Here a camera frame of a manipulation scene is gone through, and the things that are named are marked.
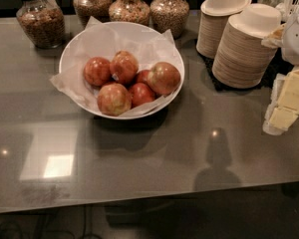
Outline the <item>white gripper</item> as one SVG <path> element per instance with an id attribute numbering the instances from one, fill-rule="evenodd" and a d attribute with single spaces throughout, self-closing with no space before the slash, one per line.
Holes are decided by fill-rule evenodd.
<path id="1" fill-rule="evenodd" d="M 276 76 L 271 103 L 264 117 L 263 131 L 271 135 L 281 135 L 299 118 L 299 5 L 286 25 L 281 24 L 264 37 L 261 45 L 271 49 L 282 47 L 282 58 L 296 65 L 287 75 Z"/>

